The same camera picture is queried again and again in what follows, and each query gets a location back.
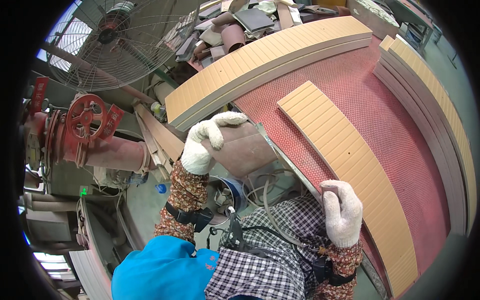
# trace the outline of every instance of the industrial fan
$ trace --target industrial fan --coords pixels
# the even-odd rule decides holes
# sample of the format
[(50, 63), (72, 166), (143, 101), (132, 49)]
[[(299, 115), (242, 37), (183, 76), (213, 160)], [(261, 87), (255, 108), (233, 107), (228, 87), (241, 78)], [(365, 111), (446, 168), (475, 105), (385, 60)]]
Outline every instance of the industrial fan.
[(47, 38), (47, 62), (75, 90), (99, 91), (155, 71), (195, 26), (189, 0), (76, 0), (61, 32)]

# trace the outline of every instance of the white cotton glove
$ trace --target white cotton glove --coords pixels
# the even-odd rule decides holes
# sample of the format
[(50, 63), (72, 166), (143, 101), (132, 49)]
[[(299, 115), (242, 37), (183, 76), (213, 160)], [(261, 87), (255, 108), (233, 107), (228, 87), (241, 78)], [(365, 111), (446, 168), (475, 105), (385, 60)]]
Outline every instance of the white cotton glove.
[(320, 183), (321, 187), (325, 185), (338, 187), (338, 197), (331, 191), (322, 192), (328, 238), (339, 248), (351, 247), (359, 240), (363, 205), (348, 183), (338, 180)]
[(201, 121), (193, 125), (187, 136), (183, 155), (182, 166), (190, 173), (205, 175), (213, 168), (216, 161), (200, 143), (209, 139), (210, 144), (216, 150), (223, 146), (223, 136), (218, 127), (226, 125), (238, 125), (247, 121), (247, 116), (242, 113), (227, 111), (214, 115), (210, 120)]

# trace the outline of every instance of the sleeve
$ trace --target sleeve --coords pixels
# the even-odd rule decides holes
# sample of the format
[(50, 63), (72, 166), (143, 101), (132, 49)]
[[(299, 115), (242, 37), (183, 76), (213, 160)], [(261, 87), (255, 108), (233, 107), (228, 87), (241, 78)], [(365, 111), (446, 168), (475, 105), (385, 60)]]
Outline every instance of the sleeve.
[[(319, 254), (328, 255), (333, 262), (333, 272), (347, 277), (353, 274), (362, 261), (360, 241), (348, 248), (338, 248), (331, 244), (327, 249), (321, 248)], [(328, 280), (317, 287), (315, 300), (353, 300), (353, 287), (357, 285), (357, 277), (339, 287), (331, 286)]]
[[(171, 173), (172, 185), (167, 201), (173, 207), (185, 212), (202, 208), (207, 200), (207, 184), (209, 176), (189, 173), (178, 160)], [(193, 224), (182, 224), (163, 208), (160, 211), (160, 223), (155, 224), (154, 237), (170, 235), (193, 244)]]

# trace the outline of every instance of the worktable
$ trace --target worktable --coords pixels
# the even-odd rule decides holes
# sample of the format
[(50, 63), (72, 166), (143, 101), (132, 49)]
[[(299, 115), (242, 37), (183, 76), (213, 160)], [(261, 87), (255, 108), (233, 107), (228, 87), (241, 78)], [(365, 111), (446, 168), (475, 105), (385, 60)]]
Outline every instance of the worktable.
[[(361, 134), (392, 183), (407, 218), (421, 275), (450, 231), (446, 196), (419, 129), (372, 73), (380, 57), (379, 44), (372, 37), (369, 47), (292, 71), (237, 98), (234, 104), (253, 122), (261, 122), (271, 141), (320, 190), (320, 182), (334, 176), (276, 103), (307, 80), (324, 92)], [(365, 228), (360, 240), (387, 287), (382, 262)]]
[(417, 6), (411, 3), (412, 0), (386, 0), (385, 3), (391, 9), (394, 14), (395, 20), (398, 26), (402, 26), (402, 23), (412, 23), (416, 25), (424, 26), (423, 35), (426, 36), (420, 43), (418, 52), (423, 53), (428, 40), (433, 33), (433, 23), (427, 15), (420, 11)]

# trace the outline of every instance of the red pipe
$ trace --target red pipe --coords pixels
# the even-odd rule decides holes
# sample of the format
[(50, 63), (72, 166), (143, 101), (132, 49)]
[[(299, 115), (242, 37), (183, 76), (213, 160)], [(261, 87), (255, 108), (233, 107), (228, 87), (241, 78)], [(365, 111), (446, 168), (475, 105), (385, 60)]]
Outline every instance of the red pipe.
[[(46, 119), (46, 114), (38, 112), (33, 117), (28, 117), (25, 127), (33, 132), (42, 132), (43, 137)], [(50, 158), (53, 156), (53, 161), (65, 159), (77, 162), (79, 142), (66, 132), (65, 126), (64, 118), (60, 114), (53, 114), (49, 120), (47, 134), (54, 140), (49, 147), (42, 138), (40, 146), (46, 148)], [(157, 169), (146, 149), (144, 142), (133, 142), (116, 136), (112, 137), (110, 143), (95, 139), (88, 146), (84, 145), (86, 153), (81, 165), (138, 172), (143, 169), (144, 160), (147, 160), (149, 170)]]
[[(142, 143), (116, 136), (111, 139), (110, 143), (95, 139), (88, 144), (85, 165), (137, 172), (144, 163), (144, 146)], [(59, 158), (76, 161), (77, 151), (78, 141), (66, 134)], [(149, 156), (147, 157), (150, 162), (149, 168), (157, 168)]]

